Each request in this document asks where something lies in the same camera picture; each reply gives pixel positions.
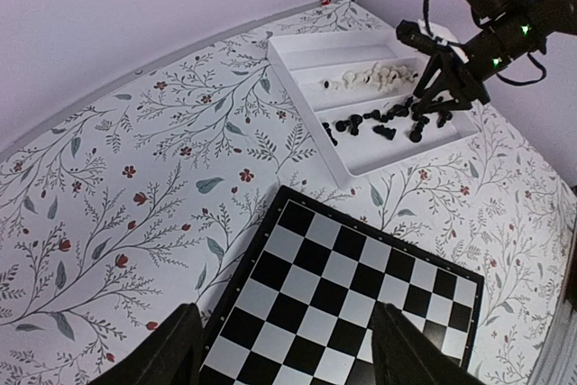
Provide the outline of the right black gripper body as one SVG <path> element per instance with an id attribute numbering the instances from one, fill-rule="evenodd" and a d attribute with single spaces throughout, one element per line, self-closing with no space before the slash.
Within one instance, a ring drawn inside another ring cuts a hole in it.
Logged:
<path id="1" fill-rule="evenodd" d="M 483 82 L 519 57 L 545 50 L 545 31 L 537 23 L 538 0 L 466 0 L 481 32 L 464 43 L 462 60 L 452 48 L 442 50 L 446 91 L 453 99 L 490 101 Z"/>

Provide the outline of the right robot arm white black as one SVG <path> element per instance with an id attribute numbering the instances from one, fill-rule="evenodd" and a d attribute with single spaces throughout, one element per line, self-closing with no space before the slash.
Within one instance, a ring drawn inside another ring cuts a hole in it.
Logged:
<path id="1" fill-rule="evenodd" d="M 423 0 L 423 23 L 403 21 L 398 41 L 428 56 L 413 91 L 413 116 L 469 110 L 490 101 L 484 83 L 522 56 L 546 52 L 554 33 L 576 33 L 576 0 L 465 0 L 479 33 L 466 43 L 443 41 L 433 34 L 429 2 Z"/>

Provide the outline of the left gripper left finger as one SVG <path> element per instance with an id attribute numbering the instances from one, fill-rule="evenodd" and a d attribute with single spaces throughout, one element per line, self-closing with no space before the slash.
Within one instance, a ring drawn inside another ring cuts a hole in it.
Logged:
<path id="1" fill-rule="evenodd" d="M 178 306 L 132 353 L 92 385 L 198 384 L 203 326 L 194 304 Z"/>

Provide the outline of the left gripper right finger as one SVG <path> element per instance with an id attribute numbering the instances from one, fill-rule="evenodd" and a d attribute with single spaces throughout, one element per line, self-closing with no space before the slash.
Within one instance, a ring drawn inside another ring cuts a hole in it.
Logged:
<path id="1" fill-rule="evenodd" d="M 372 363 L 377 384 L 478 384 L 480 381 L 443 355 L 392 304 L 371 314 Z"/>

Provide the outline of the white plastic compartment tray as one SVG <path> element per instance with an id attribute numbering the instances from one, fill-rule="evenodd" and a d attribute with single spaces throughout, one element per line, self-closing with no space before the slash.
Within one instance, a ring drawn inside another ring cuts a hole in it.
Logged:
<path id="1" fill-rule="evenodd" d="M 466 112 L 457 112 L 443 128 L 432 115 L 422 140 L 409 140 L 413 128 L 411 117 L 397 117 L 385 125 L 397 130 L 392 141 L 377 135 L 372 128 L 379 122 L 363 119 L 359 134 L 339 133 L 335 123 L 351 115 L 363 115 L 374 109 L 383 114 L 395 105 L 403 105 L 411 96 L 425 68 L 426 59 L 416 50 L 397 41 L 392 30 L 359 32 L 323 32 L 273 36 L 268 43 L 267 58 L 280 83 L 288 92 L 320 155 L 341 188 L 356 179 L 371 175 L 429 151 L 454 149 L 479 134 L 479 127 Z M 366 70 L 375 63 L 385 66 L 407 65 L 420 76 L 410 85 L 390 93 L 374 87 L 352 90 L 322 90 L 323 79 L 338 79 L 348 70 Z M 338 141 L 334 147 L 322 122 L 331 125 Z"/>

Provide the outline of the black and grey chessboard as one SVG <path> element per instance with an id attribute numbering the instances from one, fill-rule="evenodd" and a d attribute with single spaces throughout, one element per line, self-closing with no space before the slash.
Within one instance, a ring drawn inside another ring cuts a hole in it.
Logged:
<path id="1" fill-rule="evenodd" d="M 282 187 L 206 327 L 204 384 L 371 384 L 371 313 L 469 365 L 484 279 Z"/>

